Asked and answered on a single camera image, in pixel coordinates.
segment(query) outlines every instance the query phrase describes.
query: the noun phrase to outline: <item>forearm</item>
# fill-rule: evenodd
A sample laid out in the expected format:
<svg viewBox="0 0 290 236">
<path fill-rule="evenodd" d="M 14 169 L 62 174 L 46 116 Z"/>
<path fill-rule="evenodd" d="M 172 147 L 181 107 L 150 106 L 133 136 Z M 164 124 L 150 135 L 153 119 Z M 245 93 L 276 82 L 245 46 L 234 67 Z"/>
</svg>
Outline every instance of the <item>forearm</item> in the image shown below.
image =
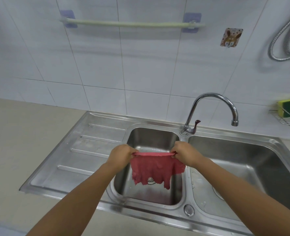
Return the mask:
<svg viewBox="0 0 290 236">
<path fill-rule="evenodd" d="M 107 163 L 103 164 L 59 201 L 27 236 L 80 236 L 115 173 Z"/>
<path fill-rule="evenodd" d="M 221 194 L 254 235 L 290 236 L 288 208 L 206 157 L 197 156 L 194 168 Z"/>
</svg>

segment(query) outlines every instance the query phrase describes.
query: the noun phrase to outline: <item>red cloth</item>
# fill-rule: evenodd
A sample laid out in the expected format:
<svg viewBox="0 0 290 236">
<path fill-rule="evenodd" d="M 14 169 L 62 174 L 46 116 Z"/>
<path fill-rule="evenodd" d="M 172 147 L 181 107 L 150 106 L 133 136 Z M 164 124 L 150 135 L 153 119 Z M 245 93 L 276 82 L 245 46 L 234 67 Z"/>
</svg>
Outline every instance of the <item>red cloth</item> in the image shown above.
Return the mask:
<svg viewBox="0 0 290 236">
<path fill-rule="evenodd" d="M 181 174 L 185 170 L 185 165 L 176 158 L 172 158 L 175 153 L 170 152 L 136 152 L 130 161 L 132 168 L 132 179 L 137 184 L 148 184 L 148 178 L 161 184 L 169 190 L 170 178 L 172 175 Z"/>
</svg>

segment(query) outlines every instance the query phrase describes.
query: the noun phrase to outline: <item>drain hole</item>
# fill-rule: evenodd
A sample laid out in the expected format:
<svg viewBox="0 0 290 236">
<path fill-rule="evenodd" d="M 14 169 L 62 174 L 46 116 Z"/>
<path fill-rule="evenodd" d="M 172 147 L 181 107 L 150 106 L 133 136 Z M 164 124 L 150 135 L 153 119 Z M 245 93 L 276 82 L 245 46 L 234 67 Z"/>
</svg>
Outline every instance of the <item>drain hole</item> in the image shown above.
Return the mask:
<svg viewBox="0 0 290 236">
<path fill-rule="evenodd" d="M 215 194 L 216 194 L 220 199 L 224 200 L 224 199 L 222 198 L 222 196 L 218 193 L 218 191 L 217 191 L 214 187 L 213 187 L 213 190 L 214 190 Z"/>
<path fill-rule="evenodd" d="M 154 179 L 153 178 L 148 178 L 148 180 L 147 180 L 147 183 L 148 183 L 148 185 L 153 185 L 153 184 L 156 184 L 156 182 L 154 181 Z"/>
</svg>

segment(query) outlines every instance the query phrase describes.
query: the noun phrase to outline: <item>metal sponge holder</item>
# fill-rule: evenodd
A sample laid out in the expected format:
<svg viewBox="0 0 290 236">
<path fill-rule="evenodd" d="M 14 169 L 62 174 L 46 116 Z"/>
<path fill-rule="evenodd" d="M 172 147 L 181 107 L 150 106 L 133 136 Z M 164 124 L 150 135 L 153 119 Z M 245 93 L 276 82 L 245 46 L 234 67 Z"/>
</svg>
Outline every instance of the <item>metal sponge holder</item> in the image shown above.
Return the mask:
<svg viewBox="0 0 290 236">
<path fill-rule="evenodd" d="M 281 108 L 284 112 L 288 113 L 290 115 L 290 113 L 285 110 L 284 108 L 282 108 L 281 106 L 277 105 L 279 108 Z M 280 122 L 281 124 L 285 124 L 285 125 L 289 125 L 290 126 L 290 117 L 288 118 L 282 118 L 278 115 L 278 111 L 277 110 L 269 110 L 270 114 L 273 115 L 278 122 Z"/>
</svg>

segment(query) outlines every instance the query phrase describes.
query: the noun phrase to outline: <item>countertop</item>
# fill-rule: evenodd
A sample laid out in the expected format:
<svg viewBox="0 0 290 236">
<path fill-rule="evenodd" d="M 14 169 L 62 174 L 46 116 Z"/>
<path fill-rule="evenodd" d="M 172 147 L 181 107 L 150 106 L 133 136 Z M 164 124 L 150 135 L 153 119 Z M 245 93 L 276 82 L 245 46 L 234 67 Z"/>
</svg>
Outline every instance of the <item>countertop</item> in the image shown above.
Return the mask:
<svg viewBox="0 0 290 236">
<path fill-rule="evenodd" d="M 0 99 L 0 225 L 27 232 L 58 200 L 18 191 L 85 113 Z M 290 141 L 283 140 L 290 150 Z M 198 235 L 96 210 L 83 235 Z"/>
</svg>

